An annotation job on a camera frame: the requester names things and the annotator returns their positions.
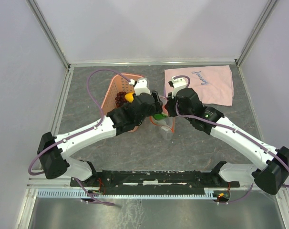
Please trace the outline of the clear zip top bag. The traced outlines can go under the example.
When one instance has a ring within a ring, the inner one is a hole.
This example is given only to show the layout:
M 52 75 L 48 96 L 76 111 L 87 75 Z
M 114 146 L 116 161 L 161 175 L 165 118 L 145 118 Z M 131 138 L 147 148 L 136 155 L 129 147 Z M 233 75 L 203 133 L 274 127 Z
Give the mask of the clear zip top bag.
M 167 99 L 164 96 L 159 96 L 161 101 L 163 102 L 163 112 L 162 114 L 168 115 L 168 112 L 165 108 L 165 104 L 167 103 Z M 150 121 L 153 125 L 158 127 L 160 135 L 166 141 L 170 141 L 175 132 L 175 119 L 173 117 L 165 118 L 163 120 L 155 120 L 152 116 L 150 117 Z

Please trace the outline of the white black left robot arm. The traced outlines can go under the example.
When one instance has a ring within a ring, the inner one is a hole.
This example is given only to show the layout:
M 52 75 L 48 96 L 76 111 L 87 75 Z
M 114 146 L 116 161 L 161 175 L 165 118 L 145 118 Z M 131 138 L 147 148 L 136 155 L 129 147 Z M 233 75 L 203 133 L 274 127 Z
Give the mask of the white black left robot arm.
M 157 91 L 141 93 L 131 103 L 113 109 L 87 126 L 58 136 L 51 132 L 43 134 L 37 151 L 43 174 L 47 179 L 71 176 L 93 186 L 97 182 L 93 165 L 71 156 L 93 143 L 134 130 L 147 117 L 161 114 L 162 106 Z

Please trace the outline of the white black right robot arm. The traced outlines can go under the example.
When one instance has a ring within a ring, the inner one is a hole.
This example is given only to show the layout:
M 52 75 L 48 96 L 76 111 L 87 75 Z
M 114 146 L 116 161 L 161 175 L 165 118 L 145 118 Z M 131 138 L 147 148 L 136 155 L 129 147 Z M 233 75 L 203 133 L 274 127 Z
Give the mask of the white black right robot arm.
M 165 105 L 171 117 L 182 117 L 198 131 L 213 136 L 248 158 L 251 165 L 225 163 L 211 174 L 211 182 L 221 187 L 240 179 L 255 183 L 261 190 L 275 195 L 289 177 L 289 149 L 266 144 L 236 126 L 217 109 L 202 105 L 192 88 L 169 93 Z

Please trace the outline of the pink plastic perforated basket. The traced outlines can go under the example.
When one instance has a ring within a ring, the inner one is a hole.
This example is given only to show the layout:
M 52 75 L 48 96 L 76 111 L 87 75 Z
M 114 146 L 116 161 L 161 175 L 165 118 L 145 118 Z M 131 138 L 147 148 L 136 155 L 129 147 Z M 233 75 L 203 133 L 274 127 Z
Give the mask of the pink plastic perforated basket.
M 129 85 L 129 80 L 138 80 L 144 78 L 131 73 L 116 74 L 108 87 L 102 104 L 104 129 L 111 129 L 115 135 L 125 132 L 134 132 L 140 126 L 148 115 L 151 94 L 142 93 L 139 96 L 134 94 L 132 103 L 125 103 L 116 108 L 115 97 L 118 92 L 125 91 L 134 93 L 134 87 Z

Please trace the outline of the watermelon slice toy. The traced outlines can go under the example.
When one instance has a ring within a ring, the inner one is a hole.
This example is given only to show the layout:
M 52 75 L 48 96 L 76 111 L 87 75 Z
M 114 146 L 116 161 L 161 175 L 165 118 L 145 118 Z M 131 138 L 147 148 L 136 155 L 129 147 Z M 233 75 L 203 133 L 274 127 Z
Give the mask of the watermelon slice toy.
M 155 115 L 153 115 L 153 118 L 155 120 L 163 120 L 165 118 L 168 118 L 168 115 L 166 115 L 166 114 L 155 114 Z

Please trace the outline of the yellow toy mango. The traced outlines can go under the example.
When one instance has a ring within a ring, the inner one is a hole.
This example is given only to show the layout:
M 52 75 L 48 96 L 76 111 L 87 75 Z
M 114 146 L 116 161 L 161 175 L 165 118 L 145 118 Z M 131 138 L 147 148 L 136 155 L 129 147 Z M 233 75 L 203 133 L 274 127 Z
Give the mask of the yellow toy mango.
M 127 93 L 124 98 L 127 102 L 132 103 L 134 100 L 134 93 Z

